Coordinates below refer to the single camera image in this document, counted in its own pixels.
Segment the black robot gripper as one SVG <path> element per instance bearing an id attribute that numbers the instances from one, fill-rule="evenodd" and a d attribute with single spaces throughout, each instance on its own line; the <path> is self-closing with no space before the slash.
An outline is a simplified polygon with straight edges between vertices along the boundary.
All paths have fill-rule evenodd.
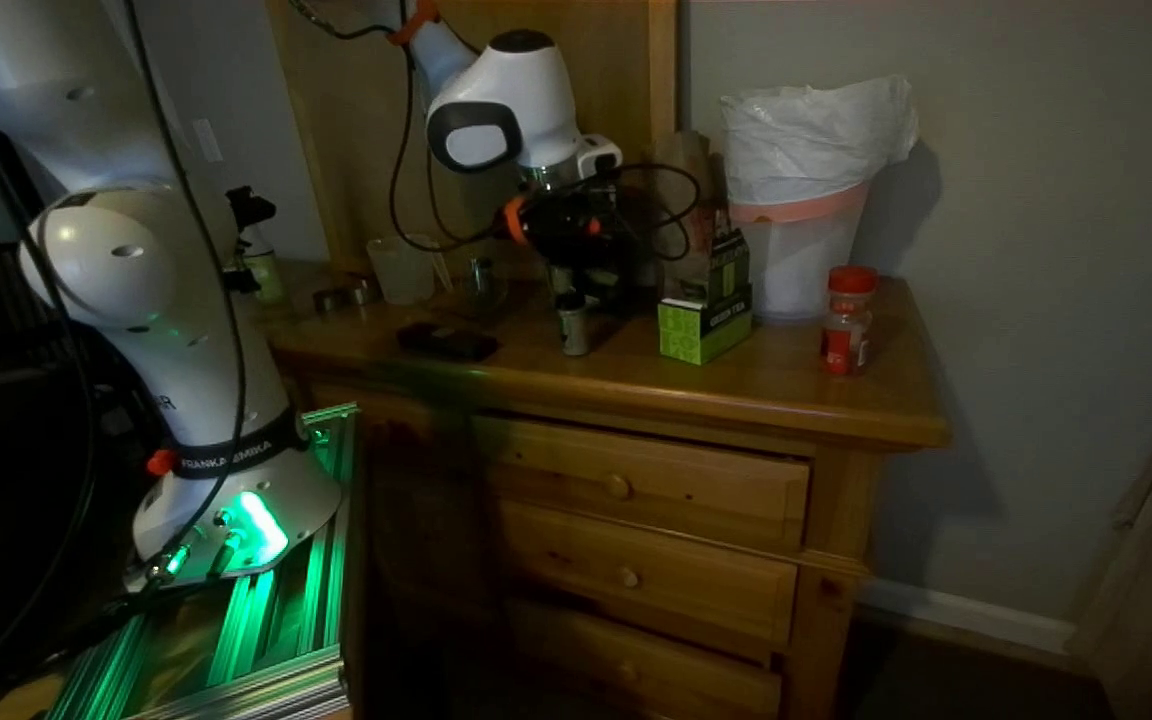
<path id="1" fill-rule="evenodd" d="M 618 202 L 592 189 L 519 193 L 502 209 L 512 242 L 537 246 L 556 267 L 629 273 L 640 242 Z"/>

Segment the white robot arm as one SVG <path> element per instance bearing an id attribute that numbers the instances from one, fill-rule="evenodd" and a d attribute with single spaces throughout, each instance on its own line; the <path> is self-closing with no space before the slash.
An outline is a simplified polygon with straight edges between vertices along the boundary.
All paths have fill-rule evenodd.
<path id="1" fill-rule="evenodd" d="M 273 569 L 342 490 L 229 289 L 233 223 L 186 176 L 137 10 L 0 0 L 0 130 L 60 189 L 25 228 L 25 285 L 101 330 L 169 426 L 137 558 L 169 580 Z"/>

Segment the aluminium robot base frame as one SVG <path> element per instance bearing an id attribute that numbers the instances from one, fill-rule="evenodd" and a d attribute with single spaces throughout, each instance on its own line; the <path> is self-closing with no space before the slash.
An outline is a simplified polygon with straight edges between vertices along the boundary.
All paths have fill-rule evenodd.
<path id="1" fill-rule="evenodd" d="M 357 403 L 305 416 L 336 512 L 263 573 L 154 590 L 79 652 L 45 720 L 347 720 Z"/>

